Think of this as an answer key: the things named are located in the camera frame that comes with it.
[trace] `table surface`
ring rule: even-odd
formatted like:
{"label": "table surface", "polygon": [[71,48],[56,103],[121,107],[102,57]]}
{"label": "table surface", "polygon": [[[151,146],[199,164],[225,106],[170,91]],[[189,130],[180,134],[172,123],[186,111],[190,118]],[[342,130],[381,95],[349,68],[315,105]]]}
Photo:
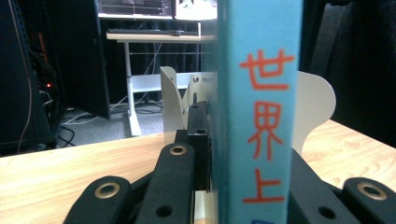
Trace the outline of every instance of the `table surface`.
{"label": "table surface", "polygon": [[[134,182],[154,169],[163,146],[163,134],[155,134],[0,158],[0,223],[62,223],[92,181],[117,175]],[[363,176],[396,190],[396,149],[334,121],[308,135],[303,157],[338,188]]]}

